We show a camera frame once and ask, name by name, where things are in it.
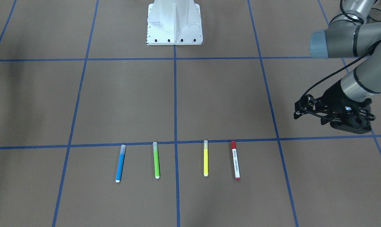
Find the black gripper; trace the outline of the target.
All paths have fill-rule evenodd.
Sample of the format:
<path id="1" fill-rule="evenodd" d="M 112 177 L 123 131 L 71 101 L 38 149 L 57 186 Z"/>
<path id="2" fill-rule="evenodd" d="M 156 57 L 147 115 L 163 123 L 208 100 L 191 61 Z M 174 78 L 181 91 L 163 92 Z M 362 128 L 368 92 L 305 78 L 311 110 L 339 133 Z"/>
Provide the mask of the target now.
<path id="1" fill-rule="evenodd" d="M 305 114 L 314 115 L 320 118 L 322 125 L 329 123 L 334 129 L 362 135 L 371 132 L 371 122 L 375 120 L 371 103 L 370 98 L 363 102 L 348 98 L 338 81 L 317 99 L 310 94 L 301 97 L 295 102 L 293 117 L 298 119 Z"/>

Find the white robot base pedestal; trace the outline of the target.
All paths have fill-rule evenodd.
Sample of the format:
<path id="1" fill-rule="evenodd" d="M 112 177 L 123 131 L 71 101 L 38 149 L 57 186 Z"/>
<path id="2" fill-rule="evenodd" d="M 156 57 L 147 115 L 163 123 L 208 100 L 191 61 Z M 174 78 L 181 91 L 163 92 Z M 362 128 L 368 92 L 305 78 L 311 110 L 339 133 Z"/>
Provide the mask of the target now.
<path id="1" fill-rule="evenodd" d="M 147 13 L 147 45 L 203 43 L 200 5 L 193 0 L 155 0 Z"/>

